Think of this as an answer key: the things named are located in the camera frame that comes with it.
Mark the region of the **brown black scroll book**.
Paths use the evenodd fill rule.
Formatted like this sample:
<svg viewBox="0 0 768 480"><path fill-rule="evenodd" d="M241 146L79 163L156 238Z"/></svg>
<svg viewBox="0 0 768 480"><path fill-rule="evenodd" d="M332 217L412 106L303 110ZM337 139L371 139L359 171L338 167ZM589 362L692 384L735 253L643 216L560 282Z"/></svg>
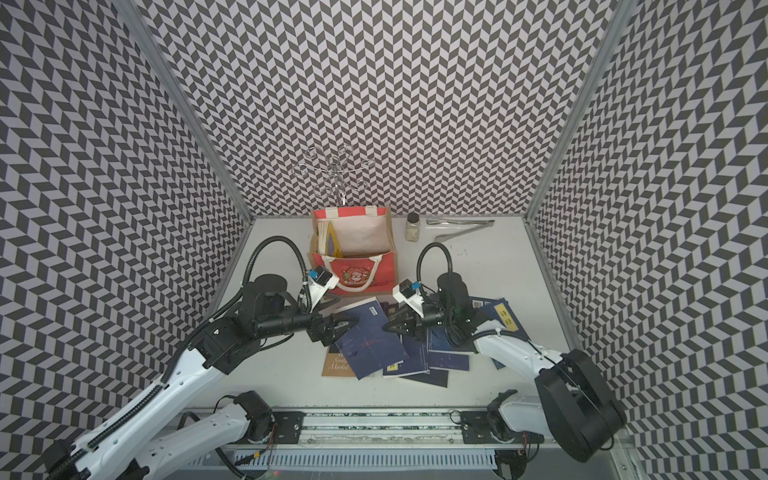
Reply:
<svg viewBox="0 0 768 480"><path fill-rule="evenodd" d="M355 378L355 373L336 345L328 347L321 375L323 377Z"/></svg>

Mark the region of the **red burlap canvas bag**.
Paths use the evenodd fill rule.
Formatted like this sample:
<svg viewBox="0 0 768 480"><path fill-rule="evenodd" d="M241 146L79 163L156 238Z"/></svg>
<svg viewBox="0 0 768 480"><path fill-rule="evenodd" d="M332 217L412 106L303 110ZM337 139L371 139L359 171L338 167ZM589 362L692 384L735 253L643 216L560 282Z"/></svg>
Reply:
<svg viewBox="0 0 768 480"><path fill-rule="evenodd" d="M382 206L328 207L312 212L313 236L308 258L338 278L339 295L387 293L398 281L397 252L390 209ZM343 252L342 258L317 253L317 222L331 220Z"/></svg>

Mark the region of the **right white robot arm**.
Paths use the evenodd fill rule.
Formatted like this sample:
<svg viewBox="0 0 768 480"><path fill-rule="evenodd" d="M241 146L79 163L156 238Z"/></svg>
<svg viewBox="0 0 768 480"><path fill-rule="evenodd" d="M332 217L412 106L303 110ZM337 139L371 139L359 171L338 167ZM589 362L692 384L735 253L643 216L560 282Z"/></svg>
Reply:
<svg viewBox="0 0 768 480"><path fill-rule="evenodd" d="M441 330L453 349L488 357L534 384L532 396L508 389L487 405L485 422L496 442L539 435L581 463L612 449L627 417L591 358L579 349L562 353L536 344L474 307L444 244L426 245L416 263L421 265L432 250L441 251L446 260L437 287L431 289L421 279L394 287L398 308L384 331L425 341Z"/></svg>

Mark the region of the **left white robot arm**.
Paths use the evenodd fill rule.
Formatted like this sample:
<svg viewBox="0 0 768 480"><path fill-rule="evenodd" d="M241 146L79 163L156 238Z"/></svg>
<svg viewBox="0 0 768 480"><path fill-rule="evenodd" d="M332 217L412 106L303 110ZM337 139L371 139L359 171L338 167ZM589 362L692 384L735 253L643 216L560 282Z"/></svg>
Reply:
<svg viewBox="0 0 768 480"><path fill-rule="evenodd" d="M337 287L338 277L325 266L308 269L298 262L301 292L293 297L286 280L275 274L252 275L267 246L285 236L262 241L251 254L237 293L183 340L164 372L117 414L73 442L55 441L43 454L50 479L162 479L187 462L259 428L259 438L270 434L270 407L254 392L205 420L167 436L159 433L204 390L216 385L246 359L279 346L300 331L313 342L328 346L354 326L338 314L324 315L325 296Z"/></svg>

